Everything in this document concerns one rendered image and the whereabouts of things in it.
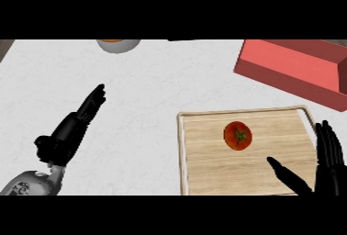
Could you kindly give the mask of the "red tomato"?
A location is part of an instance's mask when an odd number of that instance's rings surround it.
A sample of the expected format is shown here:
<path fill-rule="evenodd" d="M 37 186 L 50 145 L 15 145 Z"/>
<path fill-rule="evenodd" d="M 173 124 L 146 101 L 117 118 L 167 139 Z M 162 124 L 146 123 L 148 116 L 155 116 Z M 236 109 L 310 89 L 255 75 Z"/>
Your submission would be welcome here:
<path fill-rule="evenodd" d="M 223 140 L 229 148 L 235 151 L 245 150 L 253 143 L 253 132 L 247 125 L 239 122 L 230 122 L 223 129 Z"/>

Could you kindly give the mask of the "pale wooden tray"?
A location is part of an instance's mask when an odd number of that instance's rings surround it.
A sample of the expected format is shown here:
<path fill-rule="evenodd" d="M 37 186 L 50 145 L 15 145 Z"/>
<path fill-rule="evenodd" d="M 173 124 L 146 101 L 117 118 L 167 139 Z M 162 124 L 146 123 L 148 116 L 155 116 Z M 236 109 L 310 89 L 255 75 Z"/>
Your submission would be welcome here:
<path fill-rule="evenodd" d="M 232 150 L 223 140 L 224 127 L 235 121 L 253 132 L 242 151 Z M 289 196 L 269 157 L 315 185 L 315 120 L 306 106 L 182 112 L 177 138 L 182 195 Z"/>

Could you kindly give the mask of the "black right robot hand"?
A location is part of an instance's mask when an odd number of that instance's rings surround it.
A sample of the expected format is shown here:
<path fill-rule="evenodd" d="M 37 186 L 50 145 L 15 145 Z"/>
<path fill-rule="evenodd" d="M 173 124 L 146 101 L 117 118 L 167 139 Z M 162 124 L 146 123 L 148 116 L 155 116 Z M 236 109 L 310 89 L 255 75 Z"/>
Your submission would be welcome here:
<path fill-rule="evenodd" d="M 347 196 L 347 165 L 343 160 L 343 150 L 338 136 L 328 121 L 316 124 L 317 134 L 317 167 L 315 188 L 304 179 L 272 157 L 267 162 L 279 181 L 298 196 Z"/>

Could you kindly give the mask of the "grey bowl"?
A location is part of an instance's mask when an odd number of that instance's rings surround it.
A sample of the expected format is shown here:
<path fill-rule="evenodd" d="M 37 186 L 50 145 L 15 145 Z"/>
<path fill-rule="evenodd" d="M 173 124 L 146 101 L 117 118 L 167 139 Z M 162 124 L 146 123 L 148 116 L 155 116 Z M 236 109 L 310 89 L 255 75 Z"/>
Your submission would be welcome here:
<path fill-rule="evenodd" d="M 99 47 L 109 53 L 126 53 L 140 44 L 139 39 L 117 39 L 115 41 L 96 40 Z"/>

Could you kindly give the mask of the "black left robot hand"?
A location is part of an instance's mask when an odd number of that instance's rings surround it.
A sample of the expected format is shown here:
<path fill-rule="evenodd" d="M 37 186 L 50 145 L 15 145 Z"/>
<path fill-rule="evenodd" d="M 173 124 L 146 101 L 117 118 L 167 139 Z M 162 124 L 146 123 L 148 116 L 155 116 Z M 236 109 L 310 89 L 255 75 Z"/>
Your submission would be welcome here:
<path fill-rule="evenodd" d="M 62 119 L 52 135 L 37 137 L 34 143 L 41 162 L 65 166 L 74 158 L 89 125 L 106 101 L 105 94 L 105 85 L 99 84 L 77 111 Z"/>

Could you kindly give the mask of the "red cardboard box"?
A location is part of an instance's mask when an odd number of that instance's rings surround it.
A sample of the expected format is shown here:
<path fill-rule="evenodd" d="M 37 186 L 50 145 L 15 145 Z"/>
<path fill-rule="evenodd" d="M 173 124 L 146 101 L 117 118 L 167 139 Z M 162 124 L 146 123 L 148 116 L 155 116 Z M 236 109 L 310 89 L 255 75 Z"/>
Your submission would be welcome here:
<path fill-rule="evenodd" d="M 347 46 L 320 39 L 247 39 L 235 73 L 347 111 Z"/>

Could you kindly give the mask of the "brown wooden edge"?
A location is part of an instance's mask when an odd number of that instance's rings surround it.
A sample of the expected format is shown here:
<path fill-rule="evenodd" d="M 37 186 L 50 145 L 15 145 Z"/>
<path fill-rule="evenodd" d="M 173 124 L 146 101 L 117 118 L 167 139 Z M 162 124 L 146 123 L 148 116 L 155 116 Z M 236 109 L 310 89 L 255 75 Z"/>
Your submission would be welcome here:
<path fill-rule="evenodd" d="M 0 62 L 3 61 L 7 55 L 13 42 L 15 42 L 13 39 L 0 39 Z"/>

